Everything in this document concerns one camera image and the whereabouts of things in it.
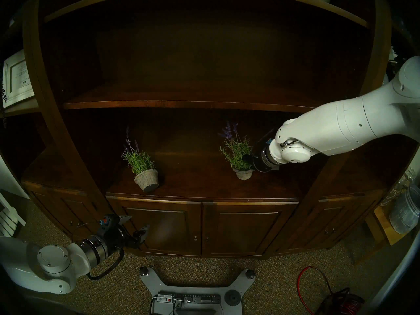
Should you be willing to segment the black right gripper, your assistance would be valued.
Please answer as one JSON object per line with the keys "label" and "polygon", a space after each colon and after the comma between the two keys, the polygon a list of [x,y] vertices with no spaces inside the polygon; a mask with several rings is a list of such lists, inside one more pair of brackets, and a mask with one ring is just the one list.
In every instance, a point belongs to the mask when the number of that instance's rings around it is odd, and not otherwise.
{"label": "black right gripper", "polygon": [[253,167],[255,170],[264,173],[264,163],[261,160],[261,156],[253,154],[253,155],[243,155],[242,161],[245,163],[253,163]]}

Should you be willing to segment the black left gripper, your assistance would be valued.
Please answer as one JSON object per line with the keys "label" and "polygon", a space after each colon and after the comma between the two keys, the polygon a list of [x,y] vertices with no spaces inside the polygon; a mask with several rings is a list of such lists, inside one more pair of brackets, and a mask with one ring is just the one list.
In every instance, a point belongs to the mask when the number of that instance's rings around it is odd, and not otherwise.
{"label": "black left gripper", "polygon": [[[125,224],[131,218],[132,216],[130,215],[120,215],[119,224]],[[129,249],[136,249],[136,244],[141,245],[145,242],[149,229],[150,225],[145,225],[140,230],[133,232],[133,237],[123,226],[116,226],[107,230],[105,233],[105,242],[108,253],[114,253],[117,250],[126,247]]]}

